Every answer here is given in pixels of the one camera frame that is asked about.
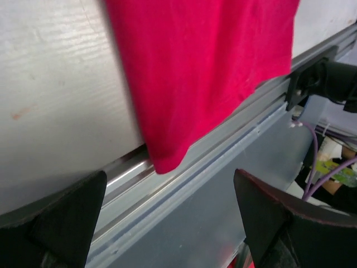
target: pink towel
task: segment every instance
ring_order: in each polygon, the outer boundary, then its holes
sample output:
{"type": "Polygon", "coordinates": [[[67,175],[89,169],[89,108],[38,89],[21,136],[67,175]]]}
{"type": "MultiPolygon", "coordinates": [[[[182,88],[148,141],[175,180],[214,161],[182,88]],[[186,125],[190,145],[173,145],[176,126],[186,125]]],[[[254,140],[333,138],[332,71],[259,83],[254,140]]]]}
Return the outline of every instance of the pink towel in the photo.
{"type": "Polygon", "coordinates": [[[298,0],[105,0],[158,173],[263,80],[288,74],[298,0]]]}

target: black bracket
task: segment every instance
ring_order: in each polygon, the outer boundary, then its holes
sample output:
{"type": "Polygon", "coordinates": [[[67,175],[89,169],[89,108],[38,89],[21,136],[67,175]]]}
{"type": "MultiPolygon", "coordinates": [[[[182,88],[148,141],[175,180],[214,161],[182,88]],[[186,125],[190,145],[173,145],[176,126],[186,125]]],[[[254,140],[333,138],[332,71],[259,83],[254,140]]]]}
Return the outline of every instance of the black bracket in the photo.
{"type": "Polygon", "coordinates": [[[287,111],[290,111],[295,105],[299,104],[300,101],[309,95],[306,90],[307,87],[320,82],[319,75],[315,72],[315,66],[323,61],[333,61],[338,48],[338,46],[332,46],[324,50],[290,74],[290,84],[285,99],[288,103],[286,108],[287,111]]]}

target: black mount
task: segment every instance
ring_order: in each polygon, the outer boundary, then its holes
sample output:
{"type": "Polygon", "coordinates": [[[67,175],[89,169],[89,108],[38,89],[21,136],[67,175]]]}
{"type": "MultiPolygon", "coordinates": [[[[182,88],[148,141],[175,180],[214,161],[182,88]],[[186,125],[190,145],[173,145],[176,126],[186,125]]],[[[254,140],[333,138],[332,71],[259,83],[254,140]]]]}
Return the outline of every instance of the black mount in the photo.
{"type": "Polygon", "coordinates": [[[309,95],[319,95],[357,113],[357,66],[334,61],[338,47],[323,51],[290,75],[287,110],[309,95]]]}

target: red fabric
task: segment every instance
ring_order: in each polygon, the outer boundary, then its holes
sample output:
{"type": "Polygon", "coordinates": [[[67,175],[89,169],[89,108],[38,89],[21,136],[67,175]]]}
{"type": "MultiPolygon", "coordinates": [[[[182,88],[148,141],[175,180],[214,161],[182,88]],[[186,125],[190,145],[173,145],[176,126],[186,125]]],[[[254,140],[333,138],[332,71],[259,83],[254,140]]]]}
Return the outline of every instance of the red fabric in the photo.
{"type": "Polygon", "coordinates": [[[158,173],[254,92],[290,72],[298,0],[105,0],[158,173]]]}

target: textured white surface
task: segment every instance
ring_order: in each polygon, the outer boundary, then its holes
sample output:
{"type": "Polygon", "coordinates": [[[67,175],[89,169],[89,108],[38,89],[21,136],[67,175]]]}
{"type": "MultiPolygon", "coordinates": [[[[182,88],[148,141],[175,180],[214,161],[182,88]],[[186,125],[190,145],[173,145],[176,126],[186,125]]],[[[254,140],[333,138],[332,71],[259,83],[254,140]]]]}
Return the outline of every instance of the textured white surface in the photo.
{"type": "MultiPolygon", "coordinates": [[[[102,2],[0,5],[0,214],[142,143],[102,2]]],[[[356,7],[301,0],[294,55],[352,24],[356,7]]]]}
{"type": "Polygon", "coordinates": [[[295,17],[293,56],[321,43],[356,20],[356,0],[300,0],[295,17]]]}

